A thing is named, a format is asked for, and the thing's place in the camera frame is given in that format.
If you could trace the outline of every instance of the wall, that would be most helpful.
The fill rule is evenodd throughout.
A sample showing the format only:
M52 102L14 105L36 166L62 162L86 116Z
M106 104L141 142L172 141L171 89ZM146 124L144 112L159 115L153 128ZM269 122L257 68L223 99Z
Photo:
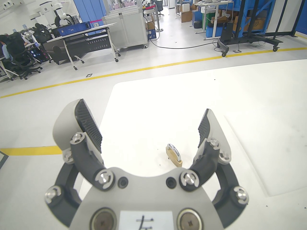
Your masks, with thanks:
M1 32L0 34L12 34L13 29L21 31L23 29L22 25L26 24L27 27L33 27L34 24L30 21L30 15L33 14L33 10L39 7L39 0L23 0L24 4L12 10L3 10L2 4L6 0L0 0L0 22L1 22ZM48 24L44 16L37 18L40 24Z

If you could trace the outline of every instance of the cardboard box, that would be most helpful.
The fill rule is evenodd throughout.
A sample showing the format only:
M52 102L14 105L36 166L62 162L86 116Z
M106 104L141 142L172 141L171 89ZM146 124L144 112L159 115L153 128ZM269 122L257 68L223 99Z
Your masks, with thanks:
M235 31L236 28L237 28L237 24L238 24L238 20L239 20L239 17L237 16L235 18L235 21L234 21L234 24L233 24L233 30ZM247 31L248 30L248 27L249 27L249 23L244 27L243 31Z
M192 11L180 12L181 23L192 21Z
M211 19L211 23L212 24L214 24L214 19L215 19L215 17L212 17L212 19ZM229 18L227 18L227 17L218 17L218 19L217 19L217 23L218 24L220 24L220 23L227 23L229 21Z
M225 16L226 14L229 14L230 17L229 19L231 20L231 17L235 18L236 16L239 15L239 11L232 11L232 10L218 10L218 15L220 17Z
M181 7L182 7L182 12L190 11L190 4L189 3L184 3Z
M257 18L254 23L253 30L262 30L264 27L266 19L265 18Z
M192 4L191 5L191 10L192 11L197 11L198 10L198 6L196 4Z

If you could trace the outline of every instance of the black mesh chair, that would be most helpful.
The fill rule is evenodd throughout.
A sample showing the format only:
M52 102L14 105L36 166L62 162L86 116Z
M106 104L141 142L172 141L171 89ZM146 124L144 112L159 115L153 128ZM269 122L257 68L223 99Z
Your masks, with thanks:
M155 1L155 4L157 5L159 16L164 16L164 14L161 13L161 11L163 10L163 1Z
M7 50L13 57L13 61L6 60L6 63L11 63L10 70L16 72L20 79L24 78L27 80L29 74L33 72L40 73L40 70L43 69L42 67L34 68L36 61L25 49L23 41L11 40L10 43L7 44Z

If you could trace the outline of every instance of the white table leg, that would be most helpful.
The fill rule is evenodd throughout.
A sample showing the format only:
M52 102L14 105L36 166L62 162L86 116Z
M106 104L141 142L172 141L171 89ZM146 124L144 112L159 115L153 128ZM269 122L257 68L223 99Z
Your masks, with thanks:
M68 58L69 58L69 60L70 60L70 63L72 64L72 66L73 66L73 68L74 68L75 70L78 70L78 68L76 68L76 67L74 66L74 62L72 61L72 58L71 58L70 55L69 55L69 52L68 52L68 49L67 49L67 45L66 45L65 39L63 39L63 43L64 43L64 47L65 47L66 53L67 53L67 55L68 55Z
M11 75L8 73L8 71L5 69L2 60L0 60L0 66L2 68L2 70L6 73L6 75L8 76L9 79L11 79Z
M106 29L106 32L108 33L108 36L109 36L109 41L110 41L110 44L111 44L111 49L112 49L112 52L113 52L113 56L114 56L114 59L116 62L118 62L118 59L116 58L116 55L115 55L115 52L114 52L114 45L113 45L113 42L112 42L112 39L111 39L111 34L110 34L110 30L107 28Z

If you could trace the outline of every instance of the desk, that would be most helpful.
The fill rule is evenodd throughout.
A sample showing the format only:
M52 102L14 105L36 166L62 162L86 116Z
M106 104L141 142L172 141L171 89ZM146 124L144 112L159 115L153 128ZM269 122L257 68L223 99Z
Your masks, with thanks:
M8 78L9 78L11 81L13 81L14 79L11 77L10 73L12 73L12 74L14 74L14 75L16 75L16 76L19 76L19 75L16 74L15 72L12 72L11 70L6 69L5 66L4 66L4 64L3 64L3 62L2 62L3 59L5 59L5 57L0 58L0 67L1 67L1 69L6 73L6 75L8 76Z
M110 42L110 47L107 47L107 48L111 48L112 49L112 52L113 52L113 56L114 56L114 59L116 62L118 62L118 59L116 58L115 56L115 52L114 50L116 51L116 53L118 54L118 56L120 56L119 54L119 51L117 50L117 48L113 45L113 42L112 42L112 39L111 39L111 34L110 34L110 31L109 31L109 27L110 26L113 26L117 24L116 23L112 23L112 24L106 24L106 25L102 25L102 26L99 26L99 27L95 27L95 28L91 28L91 29L87 29L85 31L82 31L82 32L77 32L77 33L73 33L73 34L70 34L70 35L66 35L66 36L61 36L61 37L58 37L58 38L54 38L54 39L51 39L49 41L47 41L47 43L50 43L50 42L53 42L53 41L56 41L56 40L63 40L63 43L64 43L64 47L65 47L65 50L67 52L67 55L68 55L68 58L73 66L73 68L75 70L78 70L73 61L72 61L72 58L68 52L68 48L67 48L67 44L68 43L71 43L71 45L73 44L78 44L77 42L79 40L86 40L86 39L90 39L90 38L93 38L93 37L98 37L98 36L102 36L102 35L108 35L108 40L106 40L106 45L107 45L107 42L109 41ZM90 33L90 32L95 32L95 31L99 31L99 30L102 30L102 32L98 33L98 34L95 34L95 35L92 35L92 36L84 36L84 37L80 37L80 38L75 38L75 39L70 39L71 37L77 37L79 35L84 35L84 34L87 34L87 33ZM100 42L100 40L93 40L93 41L87 41L87 44L88 45L91 45L91 44L95 44ZM106 49L105 47L103 47L102 45L100 47L94 47L93 49L89 49L87 52L94 52L94 51L97 51L97 50L102 50L102 49ZM78 60L82 61L82 63L84 63L84 61L79 58L77 55L74 55L74 57L76 57Z
M213 26L213 34L212 37L205 37L204 40L208 40L208 39L217 39L220 36L215 36L216 33L216 26L217 26L217 19L218 19L218 7L220 5L225 5L225 4L229 4L229 3L233 3L232 0L228 0L228 1L220 1L220 2L216 2L216 3L200 3L200 4L196 4L197 6L201 7L201 12L204 14L204 25L203 25L203 30L200 32L196 32L196 34L199 33L206 33L206 14L207 12L215 12L215 19L214 19L214 26Z
M118 83L100 125L105 166L138 176L167 173L175 168L165 152L172 143L189 168L197 128L211 108L250 197L227 229L307 229L307 180L300 174L307 172L306 70L307 59ZM216 176L203 187L213 199ZM81 197L87 189L83 182Z

